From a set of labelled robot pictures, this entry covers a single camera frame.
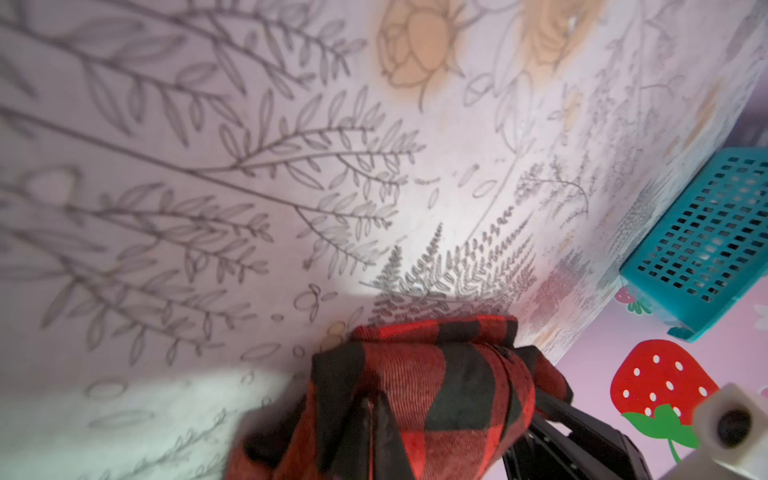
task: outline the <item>pink wall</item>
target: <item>pink wall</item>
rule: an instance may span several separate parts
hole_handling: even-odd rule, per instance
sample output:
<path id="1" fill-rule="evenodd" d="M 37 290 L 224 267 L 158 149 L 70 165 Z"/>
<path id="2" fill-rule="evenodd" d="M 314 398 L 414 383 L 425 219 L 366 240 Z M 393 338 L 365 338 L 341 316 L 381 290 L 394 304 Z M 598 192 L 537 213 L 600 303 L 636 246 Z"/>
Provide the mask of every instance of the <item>pink wall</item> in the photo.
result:
<path id="1" fill-rule="evenodd" d="M 666 331 L 654 316 L 638 316 L 612 300 L 558 363 L 574 390 L 573 405 L 629 436 L 655 478 L 674 465 L 669 446 L 640 434 L 621 417 L 610 396 L 614 374 L 639 342 L 667 339 L 685 348 L 718 385 L 734 382 L 768 396 L 768 277 L 697 342 L 678 341 Z M 690 451 L 676 448 L 681 456 Z"/>

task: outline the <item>red and black plaid fabric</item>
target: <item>red and black plaid fabric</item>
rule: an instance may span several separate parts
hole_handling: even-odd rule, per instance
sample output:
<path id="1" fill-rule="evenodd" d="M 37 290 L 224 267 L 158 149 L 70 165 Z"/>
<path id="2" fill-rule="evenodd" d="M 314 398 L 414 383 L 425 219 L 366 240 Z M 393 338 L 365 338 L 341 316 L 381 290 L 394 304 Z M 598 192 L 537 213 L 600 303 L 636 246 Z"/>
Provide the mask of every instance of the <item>red and black plaid fabric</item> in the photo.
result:
<path id="1" fill-rule="evenodd" d="M 306 406 L 274 480 L 470 480 L 522 435 L 535 387 L 566 402 L 536 347 L 514 348 L 514 317 L 359 327 L 313 357 Z M 249 476 L 240 451 L 227 480 Z"/>

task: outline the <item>botanical print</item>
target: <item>botanical print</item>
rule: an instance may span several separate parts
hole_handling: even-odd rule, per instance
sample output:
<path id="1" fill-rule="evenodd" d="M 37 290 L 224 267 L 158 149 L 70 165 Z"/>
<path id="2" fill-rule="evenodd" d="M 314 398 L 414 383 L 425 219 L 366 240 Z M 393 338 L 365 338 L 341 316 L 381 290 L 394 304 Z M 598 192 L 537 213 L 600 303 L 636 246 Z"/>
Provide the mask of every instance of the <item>botanical print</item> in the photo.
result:
<path id="1" fill-rule="evenodd" d="M 761 5 L 3 3 L 3 477 L 214 478 L 361 323 L 511 314 L 556 361 L 736 120 Z"/>

